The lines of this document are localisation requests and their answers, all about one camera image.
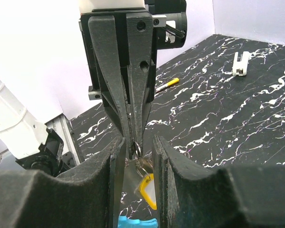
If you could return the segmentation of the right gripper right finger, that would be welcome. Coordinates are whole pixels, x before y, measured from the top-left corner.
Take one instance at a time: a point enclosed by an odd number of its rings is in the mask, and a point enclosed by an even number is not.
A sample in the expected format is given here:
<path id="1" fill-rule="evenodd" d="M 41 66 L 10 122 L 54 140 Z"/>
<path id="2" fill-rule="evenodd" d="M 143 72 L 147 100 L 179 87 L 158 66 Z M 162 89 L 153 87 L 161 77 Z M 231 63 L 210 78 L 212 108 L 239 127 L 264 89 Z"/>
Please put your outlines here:
<path id="1" fill-rule="evenodd" d="M 206 169 L 152 140 L 161 228 L 285 228 L 285 166 Z"/>

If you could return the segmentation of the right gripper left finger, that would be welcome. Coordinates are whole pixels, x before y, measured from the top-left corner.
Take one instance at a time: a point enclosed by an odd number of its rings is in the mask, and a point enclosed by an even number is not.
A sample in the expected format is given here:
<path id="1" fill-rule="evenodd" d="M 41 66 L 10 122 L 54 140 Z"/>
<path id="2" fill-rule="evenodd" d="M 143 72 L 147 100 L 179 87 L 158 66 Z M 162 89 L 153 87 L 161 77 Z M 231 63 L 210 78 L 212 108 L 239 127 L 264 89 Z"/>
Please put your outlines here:
<path id="1" fill-rule="evenodd" d="M 115 228 L 126 143 L 52 177 L 43 171 L 0 170 L 0 228 Z"/>

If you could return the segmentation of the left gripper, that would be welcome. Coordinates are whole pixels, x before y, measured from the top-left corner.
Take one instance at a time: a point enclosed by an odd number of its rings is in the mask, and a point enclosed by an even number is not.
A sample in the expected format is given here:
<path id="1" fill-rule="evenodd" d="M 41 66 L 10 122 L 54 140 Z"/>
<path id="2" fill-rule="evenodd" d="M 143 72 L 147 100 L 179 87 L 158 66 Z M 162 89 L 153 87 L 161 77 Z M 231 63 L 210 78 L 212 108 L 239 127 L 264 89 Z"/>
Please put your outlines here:
<path id="1" fill-rule="evenodd" d="M 143 108 L 155 96 L 157 53 L 181 48 L 187 38 L 184 0 L 81 0 L 80 30 L 92 79 L 91 99 L 126 141 L 133 141 L 127 105 L 131 106 L 134 144 L 143 150 Z"/>

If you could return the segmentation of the yellow tagged key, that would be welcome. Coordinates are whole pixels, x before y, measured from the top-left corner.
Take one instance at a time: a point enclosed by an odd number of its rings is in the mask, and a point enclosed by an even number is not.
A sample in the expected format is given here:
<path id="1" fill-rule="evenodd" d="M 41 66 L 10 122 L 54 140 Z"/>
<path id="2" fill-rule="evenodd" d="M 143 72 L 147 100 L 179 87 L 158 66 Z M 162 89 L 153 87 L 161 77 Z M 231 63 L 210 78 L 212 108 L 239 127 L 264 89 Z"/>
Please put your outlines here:
<path id="1" fill-rule="evenodd" d="M 153 166 L 150 159 L 143 159 L 135 165 L 136 172 L 141 178 L 136 191 L 153 210 L 157 210 Z"/>

